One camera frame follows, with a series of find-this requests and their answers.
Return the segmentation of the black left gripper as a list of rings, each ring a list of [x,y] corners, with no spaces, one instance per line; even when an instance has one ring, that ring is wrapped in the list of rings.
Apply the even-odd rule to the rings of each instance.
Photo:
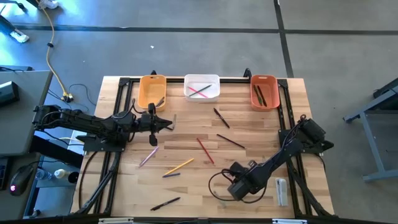
[[[159,128],[168,128],[171,123],[171,120],[159,118]],[[140,132],[149,131],[149,143],[151,146],[157,146],[157,138],[155,136],[156,132],[156,114],[155,114],[155,104],[149,103],[147,112],[142,112],[141,117],[139,118],[139,128]]]

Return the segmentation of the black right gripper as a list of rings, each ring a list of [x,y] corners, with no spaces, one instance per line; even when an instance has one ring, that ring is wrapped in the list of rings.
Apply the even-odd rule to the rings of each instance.
[[[243,167],[240,163],[234,162],[229,168],[234,177],[232,184],[228,187],[228,192],[235,200],[242,200],[248,193],[255,194],[258,187],[252,179],[251,172],[256,168],[257,162],[249,161],[249,167]]]

